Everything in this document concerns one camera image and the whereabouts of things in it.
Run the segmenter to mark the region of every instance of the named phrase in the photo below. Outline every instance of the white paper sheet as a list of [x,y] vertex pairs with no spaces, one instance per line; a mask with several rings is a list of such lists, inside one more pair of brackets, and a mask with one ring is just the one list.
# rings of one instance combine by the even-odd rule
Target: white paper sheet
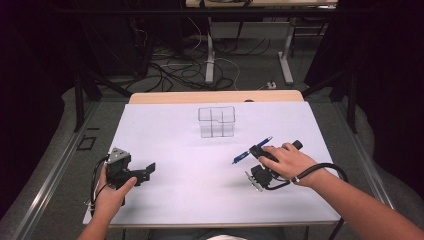
[[[234,137],[201,138],[198,109],[233,106]],[[313,190],[289,185],[258,192],[245,171],[259,162],[234,157],[273,136],[267,145],[299,140],[318,162],[332,162],[307,102],[126,105],[110,147],[130,152],[131,170],[156,162],[149,182],[126,197],[112,224],[148,226],[313,223],[339,215]],[[91,219],[87,213],[84,223]]]

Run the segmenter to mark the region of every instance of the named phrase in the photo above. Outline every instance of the background desk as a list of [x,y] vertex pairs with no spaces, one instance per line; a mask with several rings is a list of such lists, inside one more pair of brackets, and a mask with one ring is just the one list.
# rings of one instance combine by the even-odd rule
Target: background desk
[[[146,104],[148,100],[134,104],[143,102],[143,95],[146,99],[152,97],[150,103],[154,104]],[[252,156],[231,164],[235,156],[268,136],[274,137],[269,143],[274,145],[299,139],[304,144],[303,150],[317,161],[332,162],[309,104],[301,101],[300,93],[164,95],[180,96],[169,98],[171,104],[166,104],[160,95],[162,93],[134,95],[116,131],[111,148],[131,153],[130,169],[145,168],[156,162],[156,171],[149,182],[127,195],[126,205],[113,219],[113,226],[281,226],[332,223],[339,219],[311,189],[290,185],[277,191],[256,191],[244,174],[258,164]],[[284,102],[284,97],[291,102]],[[242,102],[246,98],[256,102]],[[190,99],[201,103],[185,104]],[[197,110],[215,106],[235,107],[234,137],[200,137]],[[89,219],[87,213],[84,223]]]
[[[199,8],[200,0],[187,0],[186,6]],[[241,3],[218,3],[205,0],[205,7],[219,8],[219,7],[242,7],[244,2]],[[305,7],[305,6],[324,6],[334,5],[335,0],[253,0],[249,7]],[[282,43],[282,52],[278,52],[281,69],[284,75],[284,81],[288,85],[292,85],[293,78],[290,72],[290,67],[287,62],[287,56],[290,49],[290,44],[293,38],[296,19],[291,18],[289,22],[245,22],[237,36],[239,23],[238,22],[212,22],[209,18],[210,33],[208,33],[208,61],[206,68],[206,83],[213,82],[213,69],[215,52],[213,50],[213,38],[273,38],[285,39]]]

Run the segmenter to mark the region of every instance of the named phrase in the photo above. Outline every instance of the pen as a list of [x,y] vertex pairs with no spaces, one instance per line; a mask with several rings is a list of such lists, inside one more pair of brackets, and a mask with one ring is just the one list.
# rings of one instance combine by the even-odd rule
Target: pen
[[[271,141],[271,139],[272,139],[272,137],[265,138],[262,142],[258,143],[257,146],[262,147],[263,145],[265,145],[269,141]],[[234,158],[233,164],[240,162],[243,158],[247,157],[249,154],[250,154],[250,151],[247,150],[246,152],[238,155],[237,157]]]

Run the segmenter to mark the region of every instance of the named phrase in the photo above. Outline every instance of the person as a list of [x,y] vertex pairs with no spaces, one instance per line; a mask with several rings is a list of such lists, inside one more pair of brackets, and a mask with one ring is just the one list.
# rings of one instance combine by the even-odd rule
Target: person
[[[279,173],[284,179],[292,179],[305,169],[317,164],[315,160],[290,143],[284,143],[277,148],[264,146],[263,150],[275,156],[279,162],[266,157],[260,157],[259,161]],[[103,167],[99,185],[106,183],[105,174],[106,167]],[[102,191],[96,201],[94,216],[79,239],[104,239],[110,221],[118,212],[125,194],[131,190],[135,182],[136,179],[131,178],[116,191],[108,187]],[[324,168],[312,172],[295,184],[316,191],[345,219],[361,239],[424,239],[424,231],[400,213]],[[230,239],[228,237],[216,236],[210,239]]]

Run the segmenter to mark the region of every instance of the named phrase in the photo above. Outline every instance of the person's left hand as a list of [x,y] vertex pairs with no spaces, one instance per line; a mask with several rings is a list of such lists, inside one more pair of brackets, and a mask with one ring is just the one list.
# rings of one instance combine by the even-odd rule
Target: person's left hand
[[[98,196],[96,198],[96,206],[93,218],[100,218],[102,220],[108,220],[110,222],[121,207],[125,195],[134,187],[134,184],[136,184],[137,178],[130,178],[121,188],[115,190],[110,186],[105,186],[106,170],[107,164],[104,164],[100,174],[99,184],[96,190]],[[100,190],[99,188],[102,188],[103,186],[105,186],[103,190],[98,193]]]

